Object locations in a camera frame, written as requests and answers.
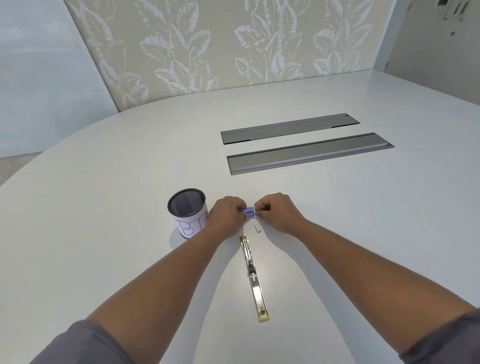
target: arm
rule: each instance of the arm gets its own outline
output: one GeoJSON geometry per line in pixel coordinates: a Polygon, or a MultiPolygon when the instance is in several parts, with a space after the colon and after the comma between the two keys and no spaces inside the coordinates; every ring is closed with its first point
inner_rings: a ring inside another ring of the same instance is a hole
{"type": "Polygon", "coordinates": [[[156,364],[187,312],[216,249],[248,220],[238,197],[213,206],[207,226],[106,300],[87,319],[99,323],[136,364],[156,364]]]}
{"type": "Polygon", "coordinates": [[[439,284],[316,225],[288,195],[267,195],[257,215],[299,239],[398,353],[475,307],[439,284]]]}

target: sleeve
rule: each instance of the sleeve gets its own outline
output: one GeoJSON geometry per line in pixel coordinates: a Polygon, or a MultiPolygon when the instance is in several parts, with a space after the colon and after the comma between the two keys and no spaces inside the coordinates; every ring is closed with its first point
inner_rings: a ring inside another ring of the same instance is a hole
{"type": "Polygon", "coordinates": [[[405,364],[480,363],[480,309],[440,326],[399,357],[405,364]]]}
{"type": "Polygon", "coordinates": [[[135,364],[99,324],[75,322],[58,335],[30,364],[135,364]]]}

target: forearm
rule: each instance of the forearm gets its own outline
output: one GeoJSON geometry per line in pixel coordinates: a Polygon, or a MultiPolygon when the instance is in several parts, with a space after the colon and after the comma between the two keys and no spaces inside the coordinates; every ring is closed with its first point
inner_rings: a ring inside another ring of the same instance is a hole
{"type": "Polygon", "coordinates": [[[293,235],[397,352],[475,309],[435,282],[307,220],[293,235]]]}
{"type": "Polygon", "coordinates": [[[105,301],[87,319],[99,323],[136,364],[156,364],[187,312],[221,241],[204,229],[105,301]]]}

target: person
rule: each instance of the person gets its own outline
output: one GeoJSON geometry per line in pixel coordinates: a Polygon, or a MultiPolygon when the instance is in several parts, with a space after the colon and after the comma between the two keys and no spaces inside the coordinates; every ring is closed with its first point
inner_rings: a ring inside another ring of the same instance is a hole
{"type": "MultiPolygon", "coordinates": [[[[157,364],[219,245],[248,221],[238,197],[206,227],[57,336],[32,364],[157,364]]],[[[446,288],[308,221],[288,195],[255,204],[259,218],[300,240],[405,363],[480,363],[480,312],[446,288]]]]}

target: mesh pen holder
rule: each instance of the mesh pen holder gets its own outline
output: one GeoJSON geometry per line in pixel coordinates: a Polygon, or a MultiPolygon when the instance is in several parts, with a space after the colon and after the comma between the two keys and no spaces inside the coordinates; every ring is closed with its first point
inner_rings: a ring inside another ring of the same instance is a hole
{"type": "Polygon", "coordinates": [[[207,224],[208,208],[205,194],[200,190],[187,188],[177,192],[169,199],[167,208],[185,239],[194,236],[207,224]]]}

